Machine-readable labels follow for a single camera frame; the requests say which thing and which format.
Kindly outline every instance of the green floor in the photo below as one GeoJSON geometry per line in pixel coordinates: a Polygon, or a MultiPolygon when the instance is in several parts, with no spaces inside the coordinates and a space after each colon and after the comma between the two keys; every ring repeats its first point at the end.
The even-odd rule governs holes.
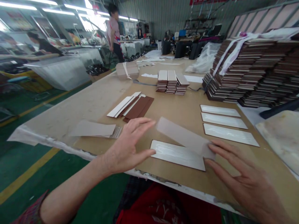
{"type": "MultiPolygon", "coordinates": [[[[19,125],[90,84],[83,85],[0,128],[0,191],[7,188],[51,149],[40,144],[33,147],[19,142],[7,142],[11,133],[19,125]]],[[[62,92],[53,89],[50,91],[51,96],[44,101],[62,92]]],[[[10,109],[15,114],[20,114],[40,103],[42,102],[34,102],[26,96],[14,96],[2,101],[0,106],[10,109]]],[[[46,190],[53,190],[87,163],[78,156],[59,151],[0,206],[1,223],[10,223],[16,219],[46,190]]],[[[118,174],[102,181],[90,192],[73,223],[111,223],[128,178],[126,174],[118,174]]]]}

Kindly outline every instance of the finger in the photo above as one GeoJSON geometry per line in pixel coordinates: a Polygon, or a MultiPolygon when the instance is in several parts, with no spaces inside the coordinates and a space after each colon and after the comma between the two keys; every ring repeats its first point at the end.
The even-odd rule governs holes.
{"type": "Polygon", "coordinates": [[[150,118],[135,118],[135,119],[131,119],[128,124],[127,124],[127,129],[132,133],[133,131],[136,130],[136,128],[139,127],[140,124],[144,124],[147,122],[152,121],[152,119],[150,118]]]}
{"type": "Polygon", "coordinates": [[[142,163],[147,158],[151,157],[152,155],[156,154],[156,150],[154,149],[145,149],[135,155],[133,155],[133,163],[135,166],[142,163]]]}
{"type": "Polygon", "coordinates": [[[230,189],[233,189],[238,182],[225,170],[220,166],[217,162],[204,159],[205,163],[208,164],[215,172],[216,176],[230,189]]]}
{"type": "Polygon", "coordinates": [[[241,160],[243,160],[243,162],[245,162],[247,165],[249,165],[253,168],[256,168],[256,165],[252,161],[247,159],[238,147],[232,146],[232,145],[230,145],[230,144],[228,144],[224,141],[221,141],[221,140],[212,140],[212,143],[214,143],[215,145],[225,149],[226,151],[229,151],[229,152],[233,153],[235,156],[237,156],[241,160]]]}
{"type": "Polygon", "coordinates": [[[146,124],[140,125],[132,134],[135,136],[137,140],[139,140],[148,129],[153,127],[156,124],[156,121],[151,121],[146,124]]]}
{"type": "Polygon", "coordinates": [[[243,176],[249,176],[250,171],[252,170],[246,163],[240,160],[236,155],[225,151],[223,148],[209,144],[210,150],[223,158],[225,158],[234,168],[236,168],[243,176]]]}

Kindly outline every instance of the plaid fabric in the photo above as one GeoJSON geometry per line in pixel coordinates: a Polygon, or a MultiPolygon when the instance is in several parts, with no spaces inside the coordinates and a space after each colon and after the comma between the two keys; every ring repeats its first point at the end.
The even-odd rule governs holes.
{"type": "Polygon", "coordinates": [[[130,176],[125,191],[121,197],[121,202],[113,217],[115,224],[120,212],[125,209],[130,209],[134,202],[153,184],[153,181],[130,176]]]}
{"type": "Polygon", "coordinates": [[[40,196],[40,198],[37,199],[33,205],[27,208],[18,219],[12,222],[12,224],[44,224],[40,218],[40,206],[47,195],[48,191],[40,196]]]}

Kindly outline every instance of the black pants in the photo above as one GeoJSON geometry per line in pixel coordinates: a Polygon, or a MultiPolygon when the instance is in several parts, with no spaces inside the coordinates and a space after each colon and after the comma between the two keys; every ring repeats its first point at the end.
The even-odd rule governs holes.
{"type": "Polygon", "coordinates": [[[113,43],[113,52],[118,56],[120,63],[125,62],[124,56],[122,55],[121,52],[121,46],[119,44],[113,43]]]}

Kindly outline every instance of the pink shirt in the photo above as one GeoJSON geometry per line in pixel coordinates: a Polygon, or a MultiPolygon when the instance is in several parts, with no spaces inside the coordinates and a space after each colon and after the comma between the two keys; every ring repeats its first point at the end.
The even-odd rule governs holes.
{"type": "Polygon", "coordinates": [[[117,38],[120,38],[121,35],[119,33],[119,28],[118,28],[118,22],[114,18],[110,18],[110,20],[107,22],[107,34],[109,37],[109,44],[110,44],[110,39],[111,39],[111,28],[112,30],[115,31],[115,35],[113,37],[113,42],[116,44],[119,44],[118,41],[116,40],[117,38]]]}

